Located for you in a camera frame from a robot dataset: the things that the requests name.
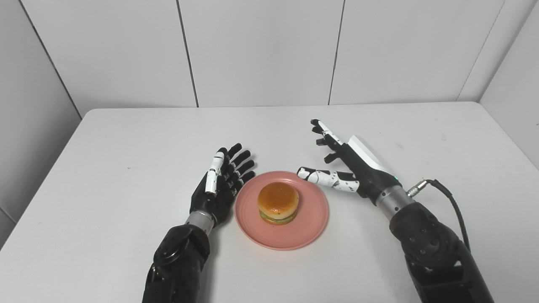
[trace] tabletop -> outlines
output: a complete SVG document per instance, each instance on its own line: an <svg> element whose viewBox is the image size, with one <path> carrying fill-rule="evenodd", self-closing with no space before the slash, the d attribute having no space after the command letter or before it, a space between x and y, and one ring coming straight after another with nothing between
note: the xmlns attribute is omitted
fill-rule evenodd
<svg viewBox="0 0 539 303"><path fill-rule="evenodd" d="M407 189L437 178L461 208L473 256L496 302L539 296L539 171L471 102L306 107L97 109L70 142L0 251L0 300L140 302L155 249L188 216L221 146L241 142L255 171L324 164L310 119L361 137ZM210 235L200 302L418 302L399 242L367 199L322 188L329 221L306 247L274 251L236 220ZM460 234L427 188L416 200Z"/></svg>

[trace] pink plate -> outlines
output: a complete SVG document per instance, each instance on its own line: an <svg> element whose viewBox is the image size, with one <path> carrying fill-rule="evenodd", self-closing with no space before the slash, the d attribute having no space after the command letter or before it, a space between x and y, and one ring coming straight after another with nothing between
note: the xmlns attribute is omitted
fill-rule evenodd
<svg viewBox="0 0 539 303"><path fill-rule="evenodd" d="M284 225L272 225L260 217L258 193L272 182L292 185L300 194L296 218ZM275 250L293 250L314 241L328 222L328 202L322 191L289 171L270 171L247 182L236 199L236 220L254 242Z"/></svg>

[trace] burger patty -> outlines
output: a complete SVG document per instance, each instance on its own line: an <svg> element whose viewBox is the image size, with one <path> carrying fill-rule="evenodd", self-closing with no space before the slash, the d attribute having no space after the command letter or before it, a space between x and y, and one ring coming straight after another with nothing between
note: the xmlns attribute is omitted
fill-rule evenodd
<svg viewBox="0 0 539 303"><path fill-rule="evenodd" d="M267 220L272 221L272 222L276 222L276 223L287 223L287 222L292 221L296 217L297 212L298 212L298 210L296 209L295 212L293 212L290 216L288 216L288 217L286 217L284 219L274 219L274 218L266 215L265 213L263 213L262 211L259 210L260 216L262 218L267 219Z"/></svg>

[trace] robotic arm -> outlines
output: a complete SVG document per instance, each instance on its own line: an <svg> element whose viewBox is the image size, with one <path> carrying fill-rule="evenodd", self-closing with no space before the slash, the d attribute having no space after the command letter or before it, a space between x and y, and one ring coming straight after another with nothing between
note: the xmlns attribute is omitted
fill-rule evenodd
<svg viewBox="0 0 539 303"><path fill-rule="evenodd" d="M423 180L406 192L372 152L355 136L341 142L320 120L312 120L313 132L321 134L319 146L334 153L324 158L330 163L340 158L352 173L301 167L304 180L369 198L389 220L391 233L400 241L413 283L423 303L493 303L488 288L470 253L460 211L447 188L437 180ZM464 242L413 197L431 184L450 198Z"/></svg>
<svg viewBox="0 0 539 303"><path fill-rule="evenodd" d="M154 254L142 303L195 303L200 274L210 255L208 236L230 213L239 189L254 177L254 162L241 144L221 148L191 198L190 215L171 228Z"/></svg>

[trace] plate rim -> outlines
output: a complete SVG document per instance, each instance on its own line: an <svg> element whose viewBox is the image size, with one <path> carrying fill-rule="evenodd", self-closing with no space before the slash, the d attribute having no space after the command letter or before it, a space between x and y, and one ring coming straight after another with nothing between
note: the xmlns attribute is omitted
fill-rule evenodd
<svg viewBox="0 0 539 303"><path fill-rule="evenodd" d="M319 194L321 195L321 197L323 198L323 200L324 200L324 202L325 202L325 203L324 203L324 206L325 206L325 210L326 210L326 215L325 215L325 217L324 217L324 225L323 225L323 227L320 229L320 231L316 234L316 236L313 237L312 240L308 241L308 242L305 243L305 244L297 245L297 246L293 246L293 247L288 247L288 248L279 248L279 247L269 246L269 245L265 245L265 244L263 244L263 243L261 243L261 242L255 240L255 239L253 239L253 238L252 238L252 237L251 237L251 236L244 230L244 228L243 228L242 225L240 224L239 219L238 219L238 216L237 216L237 213L238 213L238 203L237 203L237 200L238 200L238 197L239 197L239 195L240 195L240 193L241 193L241 190L243 190L243 188L246 187L246 186L249 184L249 182L253 181L253 180L256 179L257 177L262 176L262 175L266 175L266 174L271 174L271 173L287 173L287 174L292 174L292 175L294 175L294 176L297 177L297 175L296 175L295 173L291 172L291 171L287 171L287 170L272 170L272 171L266 171L266 172L264 172L264 173L262 173L262 174L260 174L260 175L255 176L255 177L252 178L251 180L247 181L247 182L243 185L243 187L240 189L240 191L238 192L238 195L236 196L236 199L235 199L235 201L234 201L234 217L236 218L236 223L238 224L238 227L239 227L240 230L243 232L243 234L244 234L247 238L249 238L249 240L251 240L251 241L255 242L256 244L258 244L258 245L260 245L260 246L262 246L262 247L265 247L265 248L267 248L267 249L279 250L279 251L296 250L296 249L300 249L300 248L302 248L302 247L305 247L305 246L311 244L312 242L314 242L316 239L318 239L318 238L320 237L320 235L324 232L324 230L326 230L326 227L327 227L328 221L329 221L329 203L328 203L328 200L327 200L326 195L324 194L324 192L323 192L323 191L322 191L316 184L310 183L310 182L308 182L308 181L306 181L306 182L308 182L309 184L313 185L313 186L314 186L313 188L314 188L316 191L318 191L318 193L319 193Z"/></svg>

